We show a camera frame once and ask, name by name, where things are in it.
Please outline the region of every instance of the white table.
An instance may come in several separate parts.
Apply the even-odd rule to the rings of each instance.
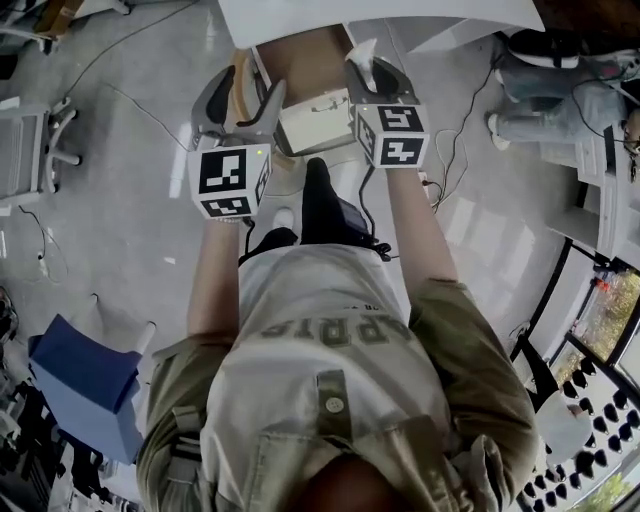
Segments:
[[[508,27],[544,30],[532,0],[220,0],[238,48],[353,21],[393,18],[407,51],[448,49]]]

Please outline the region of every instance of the tree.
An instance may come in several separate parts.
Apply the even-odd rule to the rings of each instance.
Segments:
[[[610,512],[620,498],[631,492],[633,486],[622,480],[618,473],[600,486],[586,500],[573,507],[571,512]]]

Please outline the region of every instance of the blue chair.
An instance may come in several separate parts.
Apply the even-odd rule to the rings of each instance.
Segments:
[[[96,296],[92,300],[97,304]],[[154,332],[149,323],[141,337],[145,346]],[[29,359],[60,429],[109,459],[132,464],[143,441],[131,402],[143,352],[111,350],[58,315],[30,341]]]

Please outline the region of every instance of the white t-shirt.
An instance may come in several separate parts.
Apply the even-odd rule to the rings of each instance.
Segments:
[[[449,409],[427,354],[402,323],[373,251],[294,246],[240,268],[242,329],[209,392],[201,432],[205,477],[239,506],[258,434],[313,433],[316,376],[341,370],[354,437],[429,415],[450,435]]]

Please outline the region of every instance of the white shoe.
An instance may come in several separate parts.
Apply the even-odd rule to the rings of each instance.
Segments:
[[[487,119],[487,127],[491,132],[491,140],[493,141],[493,145],[500,151],[505,151],[509,147],[511,142],[507,139],[503,139],[496,133],[498,131],[498,114],[491,114],[489,116],[489,119]]]
[[[271,229],[289,228],[293,230],[296,218],[291,208],[280,208],[273,217]]]
[[[511,145],[511,141],[507,139],[503,139],[502,137],[500,137],[499,135],[496,135],[495,133],[491,134],[491,141],[493,142],[493,145],[496,148],[498,148],[499,151],[506,151]]]

